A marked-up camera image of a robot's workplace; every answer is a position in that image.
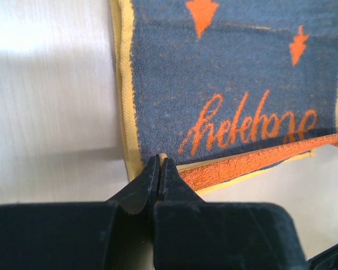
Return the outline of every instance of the wooden table surface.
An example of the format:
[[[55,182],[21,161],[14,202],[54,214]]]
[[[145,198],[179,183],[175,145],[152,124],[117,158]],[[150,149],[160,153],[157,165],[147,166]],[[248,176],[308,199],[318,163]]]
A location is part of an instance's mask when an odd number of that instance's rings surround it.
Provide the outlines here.
[[[107,0],[0,0],[0,204],[126,185],[112,32]],[[310,258],[338,242],[338,148],[203,198],[285,207]]]

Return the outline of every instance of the folded towel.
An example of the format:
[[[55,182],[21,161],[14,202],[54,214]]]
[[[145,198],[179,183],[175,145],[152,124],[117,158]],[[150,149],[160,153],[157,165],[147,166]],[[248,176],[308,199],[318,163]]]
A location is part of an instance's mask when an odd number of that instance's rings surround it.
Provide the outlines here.
[[[163,152],[200,190],[338,142],[338,1],[111,0],[111,9],[130,180]]]

